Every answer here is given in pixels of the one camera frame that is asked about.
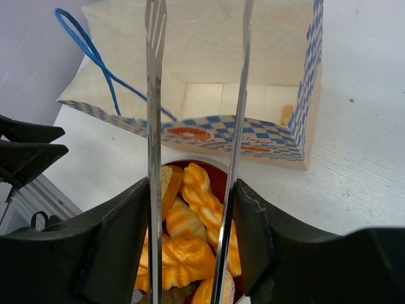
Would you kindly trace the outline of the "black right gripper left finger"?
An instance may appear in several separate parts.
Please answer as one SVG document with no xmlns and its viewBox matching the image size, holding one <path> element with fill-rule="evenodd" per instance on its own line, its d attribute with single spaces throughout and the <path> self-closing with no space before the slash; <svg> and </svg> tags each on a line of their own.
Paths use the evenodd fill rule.
<svg viewBox="0 0 405 304">
<path fill-rule="evenodd" d="M 2 303 L 130 303 L 146 234 L 142 179 L 76 217 L 1 237 Z"/>
</svg>

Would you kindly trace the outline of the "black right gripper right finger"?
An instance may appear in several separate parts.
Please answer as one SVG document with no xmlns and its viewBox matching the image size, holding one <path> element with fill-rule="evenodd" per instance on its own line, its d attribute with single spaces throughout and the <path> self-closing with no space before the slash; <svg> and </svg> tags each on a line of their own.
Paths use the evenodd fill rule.
<svg viewBox="0 0 405 304">
<path fill-rule="evenodd" d="M 245 295 L 252 303 L 403 303 L 404 229 L 339 236 L 236 183 L 234 222 Z"/>
</svg>

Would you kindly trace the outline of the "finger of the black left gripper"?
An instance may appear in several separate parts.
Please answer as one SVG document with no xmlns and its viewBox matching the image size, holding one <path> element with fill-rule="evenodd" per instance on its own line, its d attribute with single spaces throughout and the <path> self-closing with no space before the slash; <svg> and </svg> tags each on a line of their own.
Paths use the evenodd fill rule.
<svg viewBox="0 0 405 304">
<path fill-rule="evenodd" d="M 67 154 L 52 142 L 65 135 L 61 127 L 39 125 L 1 116 L 1 182 L 20 189 Z"/>
</svg>

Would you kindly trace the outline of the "metal serving tongs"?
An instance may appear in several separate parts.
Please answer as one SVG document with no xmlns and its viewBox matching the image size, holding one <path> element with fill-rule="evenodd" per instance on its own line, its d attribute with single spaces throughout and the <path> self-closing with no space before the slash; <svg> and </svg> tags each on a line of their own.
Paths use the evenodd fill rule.
<svg viewBox="0 0 405 304">
<path fill-rule="evenodd" d="M 225 286 L 228 244 L 232 230 L 240 145 L 247 104 L 247 83 L 251 50 L 251 17 L 253 2 L 246 1 L 243 21 L 244 64 L 240 76 L 239 96 L 235 117 L 234 142 L 227 177 L 226 195 L 219 228 L 218 252 L 211 293 L 212 303 L 221 303 Z M 162 202 L 161 202 L 161 78 L 167 23 L 165 1 L 147 1 L 145 14 L 147 58 L 147 141 L 148 179 L 150 188 L 149 213 L 149 302 L 162 303 Z"/>
</svg>

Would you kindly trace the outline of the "oval golden bread roll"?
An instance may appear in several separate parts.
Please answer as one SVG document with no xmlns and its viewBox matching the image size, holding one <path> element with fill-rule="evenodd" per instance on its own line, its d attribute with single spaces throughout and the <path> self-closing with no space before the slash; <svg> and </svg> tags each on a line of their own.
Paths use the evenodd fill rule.
<svg viewBox="0 0 405 304">
<path fill-rule="evenodd" d="M 210 304 L 211 303 L 211 293 L 213 289 L 213 279 L 211 277 L 209 279 L 203 280 L 199 287 L 196 289 L 194 293 L 191 303 L 192 304 Z M 234 295 L 235 295 L 235 283 L 233 280 L 232 275 L 229 271 L 225 272 L 225 285 L 223 287 L 223 300 L 222 303 L 224 304 L 232 304 L 234 302 Z"/>
</svg>

